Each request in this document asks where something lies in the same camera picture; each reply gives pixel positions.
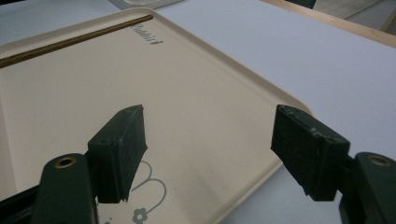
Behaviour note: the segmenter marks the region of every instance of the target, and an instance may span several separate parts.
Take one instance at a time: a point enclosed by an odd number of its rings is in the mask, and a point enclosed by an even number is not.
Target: plastic tray
[[[121,10],[130,7],[149,7],[158,8],[164,7],[182,0],[109,0],[112,4]]]
[[[148,151],[129,202],[99,204],[101,223],[219,222],[281,166],[270,150],[276,105],[309,109],[152,10],[10,43],[0,57],[148,14],[152,21],[0,70],[2,198],[38,184],[47,161],[85,153],[131,105],[145,107]]]

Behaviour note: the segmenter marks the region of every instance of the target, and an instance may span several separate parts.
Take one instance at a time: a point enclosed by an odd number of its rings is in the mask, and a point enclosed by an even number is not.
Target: wooden strip
[[[78,36],[75,36],[75,37],[72,37],[72,38],[69,38],[66,40],[62,40],[57,43],[53,43],[53,44],[50,44],[50,45],[47,45],[44,47],[40,47],[37,49],[31,49],[31,50],[27,50],[27,51],[19,53],[19,54],[8,56],[6,58],[0,59],[0,68],[7,67],[7,66],[10,66],[15,63],[20,63],[20,62],[23,62],[23,61],[26,61],[29,59],[33,59],[35,57],[38,57],[38,56],[41,56],[41,55],[44,55],[47,53],[51,53],[55,50],[64,49],[64,48],[70,47],[72,45],[96,38],[98,36],[106,35],[106,34],[118,31],[120,29],[136,25],[136,24],[144,22],[144,21],[150,21],[152,19],[153,19],[153,16],[147,15],[147,16],[140,17],[140,18],[137,18],[137,19],[134,19],[131,21],[126,21],[126,22],[123,22],[123,23],[120,23],[117,25],[113,25],[113,26],[110,26],[110,27],[107,27],[107,28],[104,28],[104,29],[101,29],[98,31],[90,32],[85,35],[78,35]]]
[[[284,0],[262,0],[265,3],[282,7],[286,10],[290,10],[292,12],[296,12],[302,14],[306,17],[310,17],[314,20],[321,21],[323,23],[329,24],[331,26],[337,27],[339,29],[350,32],[354,35],[359,35],[371,40],[374,40],[378,43],[388,45],[390,47],[396,48],[396,35],[390,35],[381,31],[377,31],[375,29],[359,25],[357,23],[353,23],[351,21],[344,21],[342,19],[336,18],[334,16],[330,16],[324,14],[322,12],[318,12],[306,7],[301,7],[296,4],[284,1]]]

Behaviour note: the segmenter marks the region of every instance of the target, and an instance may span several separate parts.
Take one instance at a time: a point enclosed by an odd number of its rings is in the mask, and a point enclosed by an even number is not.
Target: white surface
[[[69,23],[117,10],[93,0],[67,4],[74,4],[76,12]],[[39,4],[15,7],[0,7],[1,43],[67,25],[64,20],[55,24],[57,18],[67,17],[61,8],[43,11],[51,23],[43,28],[45,24],[35,22],[43,15],[24,17],[19,11]],[[18,16],[12,11],[19,11]],[[373,151],[396,159],[396,49],[256,0],[244,4],[185,0],[158,11],[303,100],[318,119],[351,141],[352,156]],[[15,29],[25,21],[33,22],[29,30]],[[340,219],[338,202],[313,203],[283,169],[224,223],[340,223]]]

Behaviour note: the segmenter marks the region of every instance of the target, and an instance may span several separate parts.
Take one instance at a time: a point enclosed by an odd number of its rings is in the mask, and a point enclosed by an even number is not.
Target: white table
[[[105,0],[0,7],[0,44],[119,11]],[[396,159],[396,49],[259,0],[185,0],[158,11],[295,95],[349,141]],[[285,168],[224,223],[341,223],[340,195],[314,203]]]

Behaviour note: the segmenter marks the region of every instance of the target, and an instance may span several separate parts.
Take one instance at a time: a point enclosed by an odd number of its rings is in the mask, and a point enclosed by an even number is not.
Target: brass grommet
[[[77,160],[74,157],[61,158],[58,161],[56,161],[55,167],[58,169],[67,168],[69,166],[72,166],[74,163],[76,163],[76,161]]]
[[[370,160],[370,162],[372,162],[375,165],[390,166],[390,161],[387,158],[382,157],[382,156],[370,155],[369,160]]]

